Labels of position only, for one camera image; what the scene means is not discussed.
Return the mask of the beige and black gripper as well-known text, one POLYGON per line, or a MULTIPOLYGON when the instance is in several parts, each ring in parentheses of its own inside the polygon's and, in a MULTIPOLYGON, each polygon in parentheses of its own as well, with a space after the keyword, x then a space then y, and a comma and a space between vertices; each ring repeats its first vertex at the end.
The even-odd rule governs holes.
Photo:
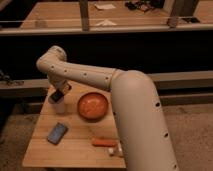
POLYGON ((50 84, 55 88, 55 91, 50 95, 53 103, 58 103, 71 90, 72 86, 66 79, 52 79, 48 78, 50 84))

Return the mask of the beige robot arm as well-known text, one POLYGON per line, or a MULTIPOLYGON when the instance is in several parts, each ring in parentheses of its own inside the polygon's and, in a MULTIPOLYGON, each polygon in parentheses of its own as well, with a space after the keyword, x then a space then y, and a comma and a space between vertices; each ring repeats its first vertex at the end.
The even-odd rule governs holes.
POLYGON ((36 66, 59 90, 72 80, 111 93, 127 171, 179 171, 161 102, 148 75, 69 63, 59 46, 48 49, 36 66))

